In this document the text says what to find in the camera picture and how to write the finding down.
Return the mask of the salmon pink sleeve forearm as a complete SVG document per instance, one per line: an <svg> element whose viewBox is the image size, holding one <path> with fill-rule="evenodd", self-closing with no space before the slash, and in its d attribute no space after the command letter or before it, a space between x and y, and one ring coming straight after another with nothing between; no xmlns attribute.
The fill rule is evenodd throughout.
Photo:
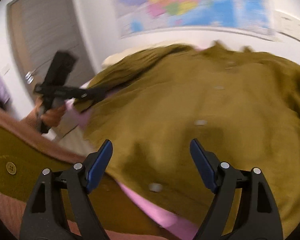
<svg viewBox="0 0 300 240"><path fill-rule="evenodd" d="M44 155L70 164L81 163L85 157L71 152L43 137L35 128L36 110L33 109L23 120L16 120L0 108L0 128L12 133L21 141Z"/></svg>

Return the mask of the person's left hand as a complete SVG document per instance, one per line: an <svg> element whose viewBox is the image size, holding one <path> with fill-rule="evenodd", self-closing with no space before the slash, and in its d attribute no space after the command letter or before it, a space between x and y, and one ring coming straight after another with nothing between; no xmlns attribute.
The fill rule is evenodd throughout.
<svg viewBox="0 0 300 240"><path fill-rule="evenodd" d="M63 102L63 104L57 108L47 110L44 114L39 114L42 103L42 98L37 98L36 106L34 108L37 117L37 128L40 128L41 124L45 124L48 127L57 127L65 114L65 103Z"/></svg>

